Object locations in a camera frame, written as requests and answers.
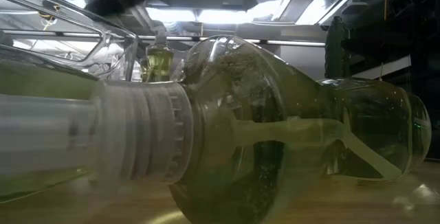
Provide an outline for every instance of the white plastic cap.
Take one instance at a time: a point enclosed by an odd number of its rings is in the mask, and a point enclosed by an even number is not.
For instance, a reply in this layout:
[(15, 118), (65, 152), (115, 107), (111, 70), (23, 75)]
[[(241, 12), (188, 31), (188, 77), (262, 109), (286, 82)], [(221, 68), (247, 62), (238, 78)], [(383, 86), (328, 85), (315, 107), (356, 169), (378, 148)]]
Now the white plastic cap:
[(90, 101), (0, 94), (0, 175), (87, 164)]
[(103, 82), (96, 104), (100, 183), (181, 179), (193, 146), (193, 114), (178, 83)]
[(154, 39), (154, 43), (166, 45), (166, 35), (165, 34), (156, 35), (156, 37)]

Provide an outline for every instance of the small bottle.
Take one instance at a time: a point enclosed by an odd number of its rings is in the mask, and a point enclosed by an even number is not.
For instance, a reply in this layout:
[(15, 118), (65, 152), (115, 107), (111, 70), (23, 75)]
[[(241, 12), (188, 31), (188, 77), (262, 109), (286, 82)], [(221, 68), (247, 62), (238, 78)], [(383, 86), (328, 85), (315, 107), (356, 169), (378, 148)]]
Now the small bottle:
[(46, 124), (0, 122), (14, 138), (0, 174), (95, 161), (104, 192), (162, 182), (191, 223), (260, 223), (322, 175), (397, 179), (430, 144), (427, 111), (403, 89), (315, 82), (233, 36), (194, 46), (173, 80), (99, 82), (90, 101), (0, 96), (0, 119)]
[(169, 81), (173, 54), (173, 50), (166, 45), (165, 33), (160, 30), (154, 44), (146, 48), (146, 58), (140, 62), (142, 82)]

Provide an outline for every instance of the bottle neck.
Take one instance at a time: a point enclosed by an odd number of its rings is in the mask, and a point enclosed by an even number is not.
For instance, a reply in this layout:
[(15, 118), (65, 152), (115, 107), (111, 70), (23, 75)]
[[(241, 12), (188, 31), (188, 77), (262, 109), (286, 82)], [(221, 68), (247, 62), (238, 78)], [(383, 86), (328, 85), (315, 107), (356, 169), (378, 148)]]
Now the bottle neck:
[(193, 145), (193, 115), (183, 87), (103, 82), (98, 95), (100, 177), (180, 180)]

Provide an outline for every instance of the wooden table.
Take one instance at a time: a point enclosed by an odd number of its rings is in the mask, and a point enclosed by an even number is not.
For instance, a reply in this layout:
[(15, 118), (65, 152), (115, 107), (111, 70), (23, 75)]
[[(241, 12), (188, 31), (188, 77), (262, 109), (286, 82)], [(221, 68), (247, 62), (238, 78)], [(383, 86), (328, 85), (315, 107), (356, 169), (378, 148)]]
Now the wooden table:
[[(151, 184), (117, 200), (96, 200), (86, 179), (0, 205), (0, 223), (189, 223), (168, 188)], [(326, 177), (270, 223), (440, 223), (440, 164), (424, 163), (387, 184), (359, 185)]]

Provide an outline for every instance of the yellow liquid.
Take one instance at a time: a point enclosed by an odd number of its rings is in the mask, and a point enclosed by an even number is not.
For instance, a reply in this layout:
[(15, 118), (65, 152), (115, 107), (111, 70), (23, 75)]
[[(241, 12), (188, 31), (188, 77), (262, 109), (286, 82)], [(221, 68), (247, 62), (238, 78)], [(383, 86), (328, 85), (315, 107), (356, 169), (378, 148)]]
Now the yellow liquid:
[(142, 82), (170, 81), (170, 67), (173, 53), (167, 47), (148, 48), (146, 60), (140, 63)]

